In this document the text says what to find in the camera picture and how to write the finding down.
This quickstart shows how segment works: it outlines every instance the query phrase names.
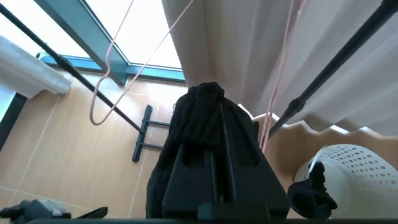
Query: black stand foot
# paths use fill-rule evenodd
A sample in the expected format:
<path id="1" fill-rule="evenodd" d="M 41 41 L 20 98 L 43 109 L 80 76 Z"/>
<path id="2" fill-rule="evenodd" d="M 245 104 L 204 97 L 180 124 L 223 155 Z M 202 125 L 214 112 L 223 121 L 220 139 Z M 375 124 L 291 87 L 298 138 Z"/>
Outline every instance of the black stand foot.
<path id="1" fill-rule="evenodd" d="M 141 155 L 141 151 L 142 151 L 142 147 L 151 147 L 154 149 L 162 149 L 162 146 L 156 146 L 153 144 L 148 144 L 148 143 L 144 143 L 145 141 L 145 135 L 147 134 L 147 130 L 148 130 L 148 125 L 153 124 L 153 125 L 158 125 L 161 127 L 166 127 L 168 128 L 170 125 L 167 123 L 162 123 L 162 122 L 158 122 L 158 121 L 151 121 L 150 120 L 150 116 L 152 114 L 152 107 L 151 105 L 147 105 L 147 108 L 145 109 L 145 114 L 144 114 L 144 118 L 142 119 L 142 124 L 141 124 L 141 130 L 142 133 L 138 134 L 138 139 L 136 142 L 136 148 L 134 149 L 134 152 L 132 154 L 132 161 L 133 162 L 138 162 L 139 161 L 139 157 Z"/>

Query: pink rope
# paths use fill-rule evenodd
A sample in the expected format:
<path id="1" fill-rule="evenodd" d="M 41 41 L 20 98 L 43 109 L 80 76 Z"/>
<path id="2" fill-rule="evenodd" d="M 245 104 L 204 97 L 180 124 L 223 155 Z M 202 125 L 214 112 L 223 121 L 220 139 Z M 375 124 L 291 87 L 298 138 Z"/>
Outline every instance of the pink rope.
<path id="1" fill-rule="evenodd" d="M 97 125 L 101 125 L 102 123 L 104 123 L 106 121 L 106 119 L 110 116 L 110 114 L 112 113 L 112 111 L 115 109 L 115 107 L 118 105 L 118 103 L 121 101 L 121 99 L 124 97 L 124 95 L 129 91 L 131 85 L 134 83 L 134 81 L 137 79 L 137 77 L 141 74 L 141 72 L 143 71 L 143 69 L 146 67 L 146 65 L 148 64 L 148 62 L 151 60 L 151 58 L 154 56 L 154 54 L 156 53 L 156 51 L 159 49 L 160 45 L 162 45 L 163 41 L 166 39 L 166 37 L 168 36 L 168 34 L 172 31 L 172 29 L 175 27 L 175 25 L 177 24 L 177 22 L 181 19 L 181 17 L 185 14 L 185 12 L 188 10 L 188 8 L 192 5 L 194 0 L 191 0 L 187 6 L 185 6 L 185 9 L 181 12 L 181 14 L 177 17 L 177 19 L 175 20 L 175 22 L 173 23 L 173 25 L 170 27 L 169 31 L 166 33 L 166 35 L 163 37 L 163 39 L 160 41 L 160 44 L 156 47 L 156 49 L 152 52 L 152 54 L 150 55 L 150 57 L 146 60 L 145 64 L 142 65 L 141 69 L 138 71 L 137 75 L 131 80 L 131 82 L 128 84 L 127 88 L 123 91 L 122 95 L 119 97 L 119 99 L 115 102 L 115 104 L 113 105 L 113 107 L 108 111 L 108 113 L 105 115 L 105 117 L 100 121 L 100 122 L 96 122 L 94 121 L 94 105 L 95 105 L 95 99 L 98 93 L 98 89 L 100 88 L 101 82 L 109 76 L 109 73 L 111 71 L 111 65 L 109 62 L 109 55 L 111 53 L 111 50 L 113 48 L 114 42 L 116 40 L 116 37 L 119 34 L 120 29 L 123 26 L 124 21 L 127 18 L 127 15 L 129 14 L 130 8 L 132 6 L 132 3 L 134 2 L 134 0 L 131 1 L 126 14 L 123 17 L 122 22 L 120 23 L 120 26 L 118 28 L 118 31 L 116 32 L 116 35 L 114 36 L 111 44 L 109 45 L 108 51 L 106 52 L 106 68 L 107 71 L 105 73 L 105 75 L 100 78 L 100 80 L 98 80 L 97 85 L 95 86 L 94 89 L 94 93 L 93 93 L 93 97 L 91 99 L 91 106 L 90 106 L 90 121 L 92 124 L 94 124 L 95 126 Z"/>
<path id="2" fill-rule="evenodd" d="M 300 8 L 298 9 L 296 21 L 295 21 L 294 28 L 293 28 L 293 31 L 292 31 L 292 38 L 291 38 L 290 44 L 289 44 L 289 46 L 287 48 L 285 58 L 282 59 L 283 52 L 285 50 L 286 41 L 287 41 L 287 33 L 289 31 L 290 17 L 292 15 L 292 9 L 293 9 L 294 0 L 291 0 L 291 2 L 290 2 L 290 9 L 289 9 L 289 14 L 287 16 L 284 41 L 283 41 L 283 45 L 282 45 L 282 54 L 280 55 L 279 65 L 278 65 L 278 69 L 277 69 L 277 77 L 275 79 L 274 86 L 272 88 L 271 99 L 269 101 L 267 113 L 266 113 L 266 115 L 264 117 L 264 124 L 262 126 L 261 140 L 260 140 L 260 147 L 261 147 L 262 153 L 265 153 L 265 151 L 266 151 L 268 135 L 269 135 L 269 130 L 271 128 L 271 121 L 272 121 L 271 120 L 271 118 L 272 118 L 272 106 L 274 105 L 274 100 L 275 100 L 276 92 L 277 92 L 278 87 L 280 85 L 280 81 L 281 81 L 282 77 L 284 76 L 285 64 L 286 64 L 286 61 L 289 58 L 290 49 L 291 49 L 291 46 L 292 46 L 292 44 L 294 42 L 294 39 L 295 39 L 295 33 L 296 33 L 296 30 L 297 30 L 297 26 L 299 24 L 299 19 L 300 19 L 300 16 L 301 16 L 302 9 L 303 9 L 303 7 L 305 5 L 305 2 L 306 2 L 306 0 L 303 0 L 301 5 L 300 5 Z"/>

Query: looped cord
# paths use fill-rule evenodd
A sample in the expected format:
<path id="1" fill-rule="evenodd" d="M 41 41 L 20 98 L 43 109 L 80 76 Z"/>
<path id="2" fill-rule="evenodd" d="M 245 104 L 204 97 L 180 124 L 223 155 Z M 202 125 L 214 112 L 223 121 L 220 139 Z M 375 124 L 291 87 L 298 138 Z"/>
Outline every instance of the looped cord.
<path id="1" fill-rule="evenodd" d="M 274 99 L 275 99 L 278 87 L 280 85 L 280 81 L 281 81 L 282 77 L 284 76 L 285 64 L 286 64 L 286 61 L 289 58 L 290 49 L 291 49 L 291 46 L 292 46 L 292 44 L 294 42 L 294 39 L 295 39 L 295 33 L 296 33 L 296 30 L 297 30 L 297 26 L 299 24 L 299 19 L 300 19 L 300 16 L 301 16 L 302 9 L 303 9 L 303 7 L 305 5 L 305 2 L 306 2 L 306 0 L 302 1 L 301 5 L 300 5 L 300 7 L 299 7 L 299 9 L 297 11 L 295 24 L 294 24 L 294 28 L 293 28 L 293 31 L 292 31 L 292 38 L 291 38 L 290 44 L 289 44 L 289 46 L 287 48 L 287 51 L 286 51 L 286 54 L 285 54 L 285 58 L 282 59 L 283 52 L 285 51 L 285 46 L 286 46 L 286 41 L 287 41 L 287 33 L 289 31 L 289 24 L 290 24 L 290 18 L 291 18 L 291 15 L 292 15 L 292 9 L 293 9 L 293 5 L 294 5 L 294 0 L 291 0 L 291 2 L 290 2 L 290 9 L 289 9 L 289 14 L 287 16 L 287 21 L 286 21 L 284 41 L 283 41 L 283 44 L 282 44 L 282 53 L 280 55 L 279 65 L 278 65 L 278 69 L 277 69 L 277 76 L 276 76 L 276 79 L 275 79 L 275 82 L 274 82 L 274 86 L 272 87 L 271 99 L 269 101 L 267 113 L 266 113 L 266 115 L 264 117 L 264 122 L 263 122 L 263 125 L 262 125 L 261 140 L 260 140 L 260 148 L 261 148 L 262 153 L 265 153 L 265 151 L 266 151 L 268 135 L 269 135 L 269 130 L 271 128 L 271 121 L 272 121 L 272 106 L 274 105 Z"/>
<path id="2" fill-rule="evenodd" d="M 115 109 L 115 107 L 118 105 L 118 103 L 121 101 L 121 99 L 124 97 L 124 95 L 129 91 L 131 85 L 134 83 L 134 81 L 137 79 L 137 77 L 141 74 L 141 72 L 143 71 L 143 69 L 145 68 L 145 66 L 148 64 L 148 62 L 151 60 L 151 58 L 154 56 L 154 54 L 156 53 L 157 49 L 159 49 L 160 45 L 162 45 L 163 41 L 166 39 L 166 37 L 168 36 L 168 34 L 172 31 L 172 29 L 175 27 L 175 25 L 177 24 L 177 22 L 180 20 L 180 18 L 185 14 L 185 12 L 188 10 L 188 8 L 192 5 L 192 3 L 194 2 L 194 0 L 191 0 L 187 6 L 185 6 L 184 10 L 181 12 L 181 14 L 177 17 L 177 19 L 175 20 L 175 22 L 173 23 L 173 25 L 170 27 L 169 31 L 166 33 L 166 35 L 163 37 L 163 39 L 160 41 L 160 44 L 156 47 L 156 49 L 152 52 L 152 54 L 149 56 L 149 58 L 146 60 L 145 64 L 141 67 L 141 69 L 138 71 L 137 75 L 134 76 L 134 78 L 131 80 L 131 82 L 128 84 L 127 88 L 123 91 L 122 95 L 119 97 L 119 99 L 115 102 L 115 104 L 113 105 L 113 107 L 108 111 L 108 113 L 105 115 L 105 117 L 100 121 L 100 122 L 96 122 L 94 121 L 94 105 L 95 105 L 95 99 L 98 93 L 98 89 L 100 88 L 101 82 L 109 76 L 109 73 L 111 71 L 111 65 L 109 62 L 109 55 L 112 51 L 114 42 L 116 40 L 116 37 L 119 34 L 120 29 L 123 26 L 124 21 L 127 18 L 127 15 L 129 14 L 130 8 L 133 4 L 134 0 L 131 1 L 126 14 L 123 17 L 122 22 L 120 23 L 120 26 L 118 28 L 118 31 L 116 32 L 111 44 L 109 45 L 108 51 L 106 52 L 106 68 L 107 71 L 105 73 L 105 75 L 100 78 L 100 80 L 98 80 L 97 85 L 95 86 L 94 92 L 93 92 L 93 97 L 91 99 L 91 106 L 90 106 L 90 121 L 92 124 L 94 124 L 95 126 L 101 125 L 102 123 L 104 123 L 106 121 L 106 119 L 110 116 L 110 114 L 112 113 L 112 111 Z"/>

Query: black cloth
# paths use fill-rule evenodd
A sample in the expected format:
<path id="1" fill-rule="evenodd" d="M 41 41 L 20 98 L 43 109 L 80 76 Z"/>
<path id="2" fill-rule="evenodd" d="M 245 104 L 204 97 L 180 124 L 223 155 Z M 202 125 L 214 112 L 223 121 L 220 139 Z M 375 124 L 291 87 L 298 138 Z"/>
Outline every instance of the black cloth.
<path id="1" fill-rule="evenodd" d="M 317 162 L 308 179 L 293 183 L 287 190 L 293 210 L 305 218 L 329 218 L 337 203 L 326 192 L 325 167 Z"/>
<path id="2" fill-rule="evenodd" d="M 175 104 L 169 135 L 148 181 L 147 218 L 162 218 L 162 201 L 181 143 L 196 146 L 192 150 L 221 148 L 217 147 L 223 139 L 221 102 L 226 108 L 224 113 L 234 113 L 245 125 L 252 127 L 250 136 L 254 144 L 257 144 L 256 131 L 250 117 L 224 97 L 224 90 L 219 84 L 211 82 L 191 87 Z M 223 152 L 215 152 L 215 155 L 222 157 Z"/>

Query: glass pane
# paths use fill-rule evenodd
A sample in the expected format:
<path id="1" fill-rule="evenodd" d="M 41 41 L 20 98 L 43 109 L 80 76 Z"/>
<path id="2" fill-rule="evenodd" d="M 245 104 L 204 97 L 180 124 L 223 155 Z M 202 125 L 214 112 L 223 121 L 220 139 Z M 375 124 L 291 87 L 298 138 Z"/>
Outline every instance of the glass pane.
<path id="1" fill-rule="evenodd" d="M 131 0 L 86 0 L 109 34 L 114 37 Z M 132 63 L 145 63 L 169 31 L 161 0 L 135 0 L 116 39 Z M 170 35 L 156 51 L 151 65 L 181 68 Z"/>
<path id="2" fill-rule="evenodd" d="M 89 57 L 33 0 L 0 0 L 0 2 L 58 54 Z M 14 42 L 28 53 L 36 55 L 42 51 L 33 40 L 1 14 L 0 27 L 0 35 Z"/>

